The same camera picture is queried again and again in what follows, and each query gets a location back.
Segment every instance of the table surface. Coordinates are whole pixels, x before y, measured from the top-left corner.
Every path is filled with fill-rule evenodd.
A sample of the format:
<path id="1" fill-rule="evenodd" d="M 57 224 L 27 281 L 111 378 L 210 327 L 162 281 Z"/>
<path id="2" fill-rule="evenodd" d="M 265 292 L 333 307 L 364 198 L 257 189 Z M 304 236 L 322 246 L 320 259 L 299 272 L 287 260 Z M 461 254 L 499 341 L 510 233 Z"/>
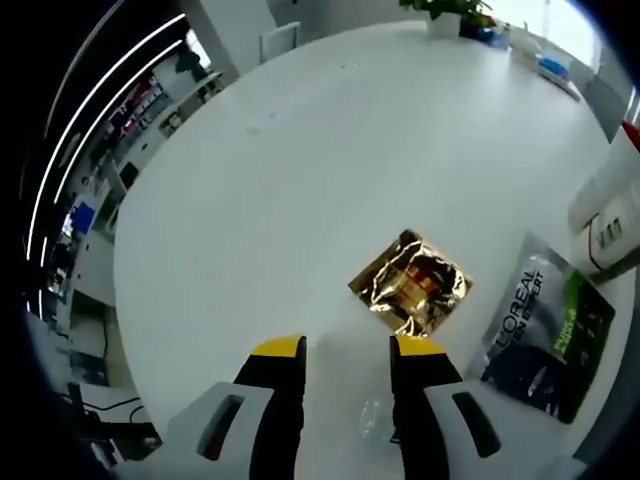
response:
<path id="1" fill-rule="evenodd" d="M 434 335 L 464 371 L 524 232 L 569 257 L 568 204 L 607 147 L 584 102 L 506 52 L 428 41 L 423 22 L 326 38 L 252 71 L 162 146 L 120 209 L 117 312 L 150 418 L 164 433 L 255 345 L 302 332 L 296 468 L 397 476 L 391 331 L 347 283 L 403 229 L 423 234 L 475 281 Z M 601 291 L 617 316 L 564 453 L 615 378 L 634 272 Z"/>

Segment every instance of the shiny gold wrapper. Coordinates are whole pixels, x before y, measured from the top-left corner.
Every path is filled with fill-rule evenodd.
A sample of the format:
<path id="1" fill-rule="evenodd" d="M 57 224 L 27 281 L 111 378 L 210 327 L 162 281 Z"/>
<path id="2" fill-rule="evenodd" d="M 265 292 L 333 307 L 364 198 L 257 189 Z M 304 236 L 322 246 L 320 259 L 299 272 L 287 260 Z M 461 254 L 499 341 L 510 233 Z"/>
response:
<path id="1" fill-rule="evenodd" d="M 429 336 L 472 285 L 460 267 L 420 235 L 405 230 L 349 288 L 396 335 Z"/>

